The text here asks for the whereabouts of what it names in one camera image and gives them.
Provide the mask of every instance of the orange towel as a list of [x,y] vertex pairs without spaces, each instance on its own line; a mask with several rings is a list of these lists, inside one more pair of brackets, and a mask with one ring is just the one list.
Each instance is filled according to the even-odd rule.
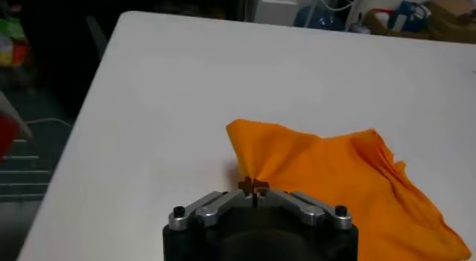
[[405,175],[374,130],[334,138],[277,124],[227,127],[240,172],[271,187],[344,204],[359,230],[359,260],[467,260],[471,252]]

